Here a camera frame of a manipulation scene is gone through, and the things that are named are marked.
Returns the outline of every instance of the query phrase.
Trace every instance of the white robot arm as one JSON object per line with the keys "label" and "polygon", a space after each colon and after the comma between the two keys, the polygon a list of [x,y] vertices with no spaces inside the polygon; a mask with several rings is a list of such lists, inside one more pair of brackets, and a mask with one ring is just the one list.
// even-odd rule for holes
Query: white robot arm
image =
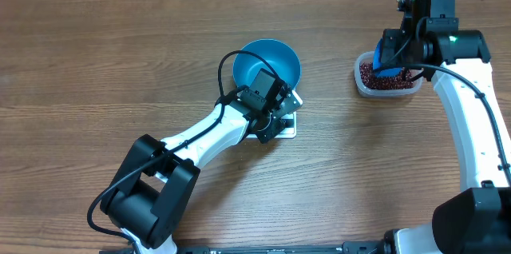
{"label": "white robot arm", "polygon": [[[497,121],[504,149],[510,153],[511,140],[493,91],[491,65],[480,58],[473,58],[458,59],[452,65],[443,63],[442,67],[469,79],[485,94]],[[504,171],[500,170],[501,158],[492,125],[480,99],[462,81],[447,73],[436,72],[432,82],[444,105],[454,137],[461,191],[480,188],[484,181],[492,181],[495,187],[509,187]],[[399,230],[394,234],[394,241],[397,254],[442,254],[435,242],[432,223]]]}
{"label": "white robot arm", "polygon": [[380,69],[424,69],[432,81],[454,137],[461,193],[438,206],[431,223],[386,233],[375,254],[510,253],[511,140],[485,39],[458,30],[454,0],[398,0],[398,10],[405,13],[401,29],[384,31],[381,58],[390,64]]}
{"label": "white robot arm", "polygon": [[[91,204],[89,225],[97,231],[122,236],[135,243],[138,254],[173,254],[172,232],[178,225],[200,170],[227,147],[254,133],[266,143],[286,127],[283,117],[303,104],[298,94],[275,71],[261,69],[250,85],[223,95],[212,113],[184,132],[158,141],[140,137],[129,150],[112,184]],[[140,180],[141,173],[161,179],[158,192]],[[122,232],[99,228],[92,222],[98,202],[101,211]]]}

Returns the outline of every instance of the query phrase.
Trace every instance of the wood grain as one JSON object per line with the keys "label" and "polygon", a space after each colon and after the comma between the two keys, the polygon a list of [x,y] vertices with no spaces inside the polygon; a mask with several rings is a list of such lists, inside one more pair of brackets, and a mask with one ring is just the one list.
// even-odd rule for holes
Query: wood grain
{"label": "wood grain", "polygon": [[[459,191],[429,83],[358,95],[357,56],[397,27],[395,0],[0,0],[0,252],[97,253],[124,241],[85,212],[144,133],[188,128],[218,97],[219,60],[258,38],[301,58],[299,134],[244,141],[200,174],[180,244],[339,244],[430,220]],[[511,0],[457,0],[485,34],[511,124]],[[231,66],[224,79],[232,85]],[[101,225],[111,225],[96,213]]]}

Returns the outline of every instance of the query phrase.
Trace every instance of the plastic container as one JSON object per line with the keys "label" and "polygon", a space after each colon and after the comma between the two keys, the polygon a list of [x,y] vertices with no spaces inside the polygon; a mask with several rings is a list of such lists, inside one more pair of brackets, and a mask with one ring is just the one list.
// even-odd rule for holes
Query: plastic container
{"label": "plastic container", "polygon": [[[373,97],[373,98],[382,98],[382,97],[401,97],[404,95],[410,95],[416,93],[422,85],[422,77],[418,80],[414,81],[414,87],[410,89],[391,89],[391,90],[376,90],[370,89],[365,86],[362,82],[362,78],[360,77],[360,64],[369,64],[373,63],[374,51],[366,52],[360,55],[355,63],[355,82],[357,83],[358,92],[363,97]],[[419,74],[421,70],[411,70],[412,76]]]}

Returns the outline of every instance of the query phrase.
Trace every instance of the black cable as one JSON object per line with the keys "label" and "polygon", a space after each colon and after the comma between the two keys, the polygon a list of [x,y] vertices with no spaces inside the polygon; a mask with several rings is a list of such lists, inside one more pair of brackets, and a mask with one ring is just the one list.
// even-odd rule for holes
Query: black cable
{"label": "black cable", "polygon": [[[271,65],[266,62],[262,57],[260,57],[259,55],[257,54],[254,54],[252,52],[249,52],[249,51],[245,51],[245,50],[236,50],[236,51],[232,51],[231,53],[227,54],[224,56],[224,58],[222,58],[222,61],[220,62],[220,64],[218,65],[218,86],[219,86],[219,89],[220,89],[220,98],[219,100],[223,100],[226,96],[224,95],[224,87],[222,86],[222,66],[224,65],[224,62],[227,60],[227,58],[231,57],[232,55],[234,54],[248,54],[248,55],[251,55],[255,58],[258,58],[259,60],[261,60],[271,71],[272,73],[277,77],[277,79],[280,79],[279,78],[279,75],[275,72],[275,70],[273,69],[273,67],[271,67]],[[242,85],[236,89],[234,89],[233,91],[231,91],[230,93],[228,93],[228,96],[231,96],[233,94],[236,94],[244,89],[246,89],[247,86],[246,85]],[[129,242],[131,242],[131,244],[133,245],[133,249],[135,251],[135,254],[140,254],[140,249],[138,248],[138,245],[137,243],[135,242],[135,240],[129,236],[129,235],[126,235],[124,234],[123,232],[120,232],[120,231],[113,231],[113,230],[110,230],[110,229],[107,229],[107,228],[102,228],[98,225],[96,225],[93,221],[93,212],[94,212],[94,209],[97,207],[97,205],[99,204],[99,202],[105,198],[105,196],[107,194],[109,194],[110,192],[112,192],[118,185],[120,185],[122,182],[126,181],[127,179],[129,179],[130,177],[132,177],[133,175],[136,175],[136,174],[141,174],[142,171],[144,171],[145,169],[155,165],[156,163],[162,161],[163,159],[165,158],[169,158],[173,153],[175,153],[176,151],[179,151],[181,150],[182,148],[184,147],[187,147],[188,145],[190,145],[191,143],[193,143],[194,141],[196,141],[197,139],[201,138],[203,135],[205,135],[206,133],[210,132],[211,130],[213,130],[219,123],[221,123],[222,121],[222,117],[224,116],[224,112],[225,112],[225,104],[222,103],[221,104],[221,107],[220,107],[220,115],[218,116],[217,119],[215,119],[215,122],[213,122],[209,127],[207,127],[206,129],[204,129],[203,131],[201,131],[200,133],[198,133],[197,135],[195,135],[194,137],[186,140],[184,143],[178,145],[177,147],[161,154],[159,157],[157,158],[154,158],[146,163],[144,163],[141,167],[133,170],[132,172],[126,174],[124,177],[122,177],[120,180],[118,180],[116,183],[110,185],[107,189],[103,190],[103,192],[101,192],[97,197],[96,199],[94,199],[93,203],[91,203],[91,205],[89,206],[89,210],[87,211],[87,223],[89,224],[89,227],[91,227],[92,229],[98,231],[98,232],[101,232],[101,233],[104,233],[104,234],[107,234],[107,235],[112,235],[112,236],[119,236],[121,238],[125,238],[126,240],[128,240]]]}
{"label": "black cable", "polygon": [[419,78],[421,78],[423,76],[424,76],[424,71],[422,71],[421,73],[415,75],[414,77],[412,77],[410,79],[407,79],[406,81],[407,82],[414,82],[414,81],[418,80]]}
{"label": "black cable", "polygon": [[264,63],[265,66],[268,67],[268,69],[270,69],[270,71],[275,75],[275,77],[277,77],[277,79],[280,80],[280,77],[279,75],[277,74],[277,72],[273,69],[273,67],[271,67],[271,65],[264,60],[264,58],[260,57],[259,55],[257,54],[254,54],[253,52],[250,52],[250,51],[246,51],[246,50],[234,50],[228,54],[226,54],[224,56],[224,58],[222,58],[222,60],[220,61],[220,65],[218,65],[218,87],[220,89],[220,96],[222,97],[224,95],[224,87],[222,86],[222,65],[224,65],[224,62],[230,58],[232,55],[234,54],[248,54],[248,55],[251,55],[255,58],[258,58],[259,60],[261,60],[262,63]]}
{"label": "black cable", "polygon": [[383,66],[387,66],[389,63],[391,63],[394,59],[396,59],[396,57],[405,49],[406,46],[408,46],[408,44],[410,43],[410,41],[412,40],[412,36],[410,35],[405,43],[402,44],[401,48],[398,50],[398,52],[396,52],[394,54],[394,56],[392,58],[390,58],[389,60],[387,60],[385,63],[382,63],[381,66],[379,68],[382,68]]}
{"label": "black cable", "polygon": [[[436,71],[447,73],[447,74],[457,78],[459,81],[465,83],[467,86],[469,86],[469,88],[471,88],[475,92],[476,98],[481,99],[481,103],[484,105],[486,112],[488,113],[489,123],[492,125],[493,136],[495,137],[495,143],[497,144],[499,157],[501,158],[501,163],[502,163],[502,165],[499,165],[499,169],[504,170],[505,178],[508,181],[508,184],[511,185],[511,171],[509,171],[509,164],[508,164],[507,159],[505,158],[505,150],[504,150],[504,145],[502,144],[501,134],[498,130],[497,120],[495,119],[495,114],[493,114],[492,108],[489,105],[485,94],[483,92],[481,92],[468,79],[464,78],[462,75],[455,73],[454,71],[452,71],[450,69],[443,68],[443,67],[436,66],[436,65],[423,64],[423,63],[407,65],[406,67],[408,67],[410,69],[434,69]],[[379,72],[379,71],[393,69],[393,68],[395,68],[395,66],[383,66],[383,67],[377,68],[373,71]]]}
{"label": "black cable", "polygon": [[407,69],[406,67],[402,70],[402,74],[401,74],[402,81],[406,81],[406,75],[408,74],[408,71],[409,71],[409,69]]}
{"label": "black cable", "polygon": [[419,31],[421,31],[421,25],[424,22],[424,20],[427,18],[428,17],[422,17],[421,19],[418,20],[417,26],[415,26],[415,40],[416,41],[418,41],[418,33],[419,33]]}

